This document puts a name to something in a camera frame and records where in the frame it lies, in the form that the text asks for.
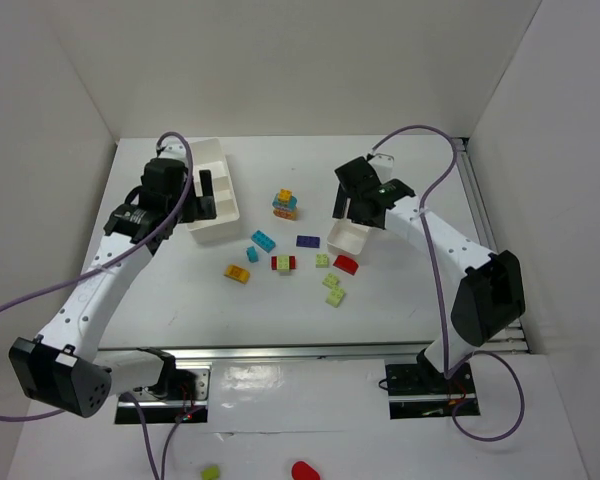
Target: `white floor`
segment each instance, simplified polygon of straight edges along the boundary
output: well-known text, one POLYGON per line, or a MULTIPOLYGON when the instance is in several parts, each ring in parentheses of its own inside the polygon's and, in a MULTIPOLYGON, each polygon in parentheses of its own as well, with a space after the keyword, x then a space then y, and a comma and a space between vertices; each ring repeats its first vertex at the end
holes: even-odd
MULTIPOLYGON (((293 463, 305 460, 324 480, 586 479, 546 358, 508 361, 527 413, 519 431, 496 444, 463 437, 448 418, 389 420, 377 388, 381 361, 218 367, 209 423, 180 427, 166 478, 199 478, 217 464, 224 480, 288 480, 293 463), (308 378, 311 369, 323 374, 308 378)), ((513 382, 491 358, 471 364, 482 415, 461 422, 482 435, 501 433, 518 413, 513 382)), ((140 427, 113 425, 114 409, 110 399, 91 419, 63 414, 26 424, 9 480, 150 479, 140 427)), ((43 410, 36 404, 30 413, 43 410)), ((169 429, 150 426, 158 458, 169 429)))

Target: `lego brick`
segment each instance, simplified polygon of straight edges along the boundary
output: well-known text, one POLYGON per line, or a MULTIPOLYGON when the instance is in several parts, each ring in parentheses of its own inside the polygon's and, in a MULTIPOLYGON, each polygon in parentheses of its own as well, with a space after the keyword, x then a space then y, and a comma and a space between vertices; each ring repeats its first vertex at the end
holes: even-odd
POLYGON ((237 267, 235 265, 229 265, 227 270, 224 272, 225 277, 237 280, 240 283, 247 283, 251 274, 244 268, 237 267))
POLYGON ((296 247, 320 248, 320 237, 298 235, 296 237, 296 247))
POLYGON ((333 266, 351 275, 355 275, 356 271, 358 270, 357 262, 349 257, 345 257, 344 255, 338 255, 336 261, 333 262, 333 266))
POLYGON ((276 242, 267 237, 260 230, 257 230, 256 233, 251 235, 251 240, 253 243, 262 248, 265 252, 269 253, 276 246, 276 242))
POLYGON ((324 277, 324 280, 322 281, 322 284, 325 287, 329 287, 329 288, 333 288, 336 285, 338 285, 338 283, 340 283, 340 279, 338 278, 337 275, 334 275, 333 273, 328 273, 326 277, 324 277))
POLYGON ((291 200, 289 201, 288 204, 281 203, 278 201, 278 194, 276 194, 275 198, 273 199, 273 203, 271 205, 273 205, 273 208, 278 208, 285 212, 292 212, 293 210, 296 209, 297 203, 298 203, 298 199, 296 197, 294 197, 293 195, 291 196, 291 200))
POLYGON ((217 465, 205 468, 200 472, 200 477, 202 477, 202 480, 218 480, 220 478, 220 469, 217 465))
MULTIPOLYGON (((289 268, 291 268, 291 270, 296 269, 296 256, 295 255, 289 255, 289 268)), ((278 269, 278 257, 273 255, 271 257, 271 270, 277 270, 277 269, 278 269)))
POLYGON ((279 272, 289 272, 290 266, 289 255, 278 255, 278 264, 276 270, 279 272))
POLYGON ((338 307, 338 305, 340 305, 340 302, 342 301, 342 298, 345 295, 344 289, 338 287, 338 286, 334 286, 330 291, 329 291, 329 296, 327 296, 327 303, 329 305, 331 305, 332 307, 338 307))
POLYGON ((258 261, 258 252, 256 251, 256 247, 247 248, 247 258, 251 263, 258 261))
POLYGON ((296 462, 291 467, 291 478, 293 480, 320 480, 320 474, 306 462, 296 462))
POLYGON ((326 253, 318 253, 316 255, 316 267, 324 268, 329 266, 329 255, 326 253))
POLYGON ((280 190, 280 193, 278 194, 278 202, 280 202, 283 205, 289 205, 289 202, 291 201, 291 190, 285 190, 284 188, 280 190))
POLYGON ((280 210, 278 208, 275 208, 273 210, 273 214, 276 217, 280 217, 280 218, 284 218, 286 220, 295 220, 296 219, 296 212, 298 210, 294 210, 293 212, 285 212, 284 210, 280 210))

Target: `white wall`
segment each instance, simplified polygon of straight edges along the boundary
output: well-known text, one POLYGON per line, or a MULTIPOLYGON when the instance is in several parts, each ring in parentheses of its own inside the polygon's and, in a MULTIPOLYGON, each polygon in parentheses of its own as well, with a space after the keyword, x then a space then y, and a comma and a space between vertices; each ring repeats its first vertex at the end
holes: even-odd
POLYGON ((544 0, 470 154, 534 337, 600 479, 600 0, 544 0))
MULTIPOLYGON (((0 304, 79 272, 113 146, 41 12, 0 0, 0 304)), ((0 413, 24 415, 29 403, 9 346, 31 337, 63 296, 0 316, 0 413)), ((0 423, 0 479, 21 428, 0 423)))
POLYGON ((539 0, 38 0, 116 136, 468 136, 539 0))

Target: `purple lego brick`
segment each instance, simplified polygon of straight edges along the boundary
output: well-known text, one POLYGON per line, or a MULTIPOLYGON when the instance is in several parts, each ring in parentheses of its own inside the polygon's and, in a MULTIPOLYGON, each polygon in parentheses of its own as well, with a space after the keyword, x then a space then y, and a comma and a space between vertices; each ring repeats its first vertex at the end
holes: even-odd
POLYGON ((320 237, 307 237, 298 235, 296 239, 296 247, 320 248, 320 237))

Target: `stacked lego bricks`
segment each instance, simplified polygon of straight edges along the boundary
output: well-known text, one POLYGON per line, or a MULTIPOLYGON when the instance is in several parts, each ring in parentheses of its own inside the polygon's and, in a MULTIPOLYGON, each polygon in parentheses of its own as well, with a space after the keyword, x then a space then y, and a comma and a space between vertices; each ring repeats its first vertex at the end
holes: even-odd
POLYGON ((273 214, 276 217, 295 220, 298 214, 297 203, 298 200, 291 194, 291 190, 283 188, 273 199, 273 214))

